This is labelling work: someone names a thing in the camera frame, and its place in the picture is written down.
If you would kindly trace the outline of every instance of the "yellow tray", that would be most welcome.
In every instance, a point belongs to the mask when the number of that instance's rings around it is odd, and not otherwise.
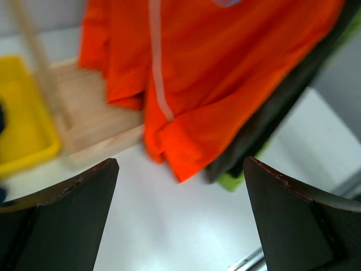
[[[0,58],[0,178],[50,160],[60,150],[52,119],[36,83],[16,56]]]

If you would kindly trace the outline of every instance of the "wooden stick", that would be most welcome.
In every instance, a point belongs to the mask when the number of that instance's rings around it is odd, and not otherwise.
[[[50,104],[50,109],[53,114],[60,115],[65,127],[70,129],[72,126],[71,120],[67,112],[67,108],[59,95],[56,81],[49,70],[45,50],[34,31],[35,28],[30,16],[24,7],[24,4],[21,2],[21,0],[7,0],[8,6],[17,21],[19,29],[23,34],[29,46],[30,52],[32,53],[32,57],[38,67],[39,78],[43,85],[43,90],[46,96],[45,98]]]

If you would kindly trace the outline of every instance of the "orange fabric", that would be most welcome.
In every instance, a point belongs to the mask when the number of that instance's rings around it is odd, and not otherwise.
[[[161,1],[162,79],[172,121],[159,106],[150,68],[148,2],[110,0],[108,31],[88,23],[93,14],[102,17],[93,1],[84,20],[80,66],[104,70],[106,61],[94,58],[107,53],[91,52],[110,33],[108,100],[123,106],[122,100],[137,100],[146,89],[146,148],[155,161],[166,159],[182,182],[222,153],[332,29],[345,0],[242,0],[229,8],[211,0]]]

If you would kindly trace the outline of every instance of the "wooden board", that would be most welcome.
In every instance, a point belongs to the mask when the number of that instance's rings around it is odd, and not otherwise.
[[[99,72],[80,70],[75,60],[52,65],[50,71],[71,122],[68,128],[54,116],[71,162],[96,161],[142,139],[143,112],[108,105]]]

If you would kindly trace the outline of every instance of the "wooden tray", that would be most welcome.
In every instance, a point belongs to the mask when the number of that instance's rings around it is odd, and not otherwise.
[[[139,142],[142,112],[107,105],[100,73],[77,69],[75,60],[49,66],[24,2],[7,3],[36,61],[35,77],[68,159],[75,164],[94,162]]]

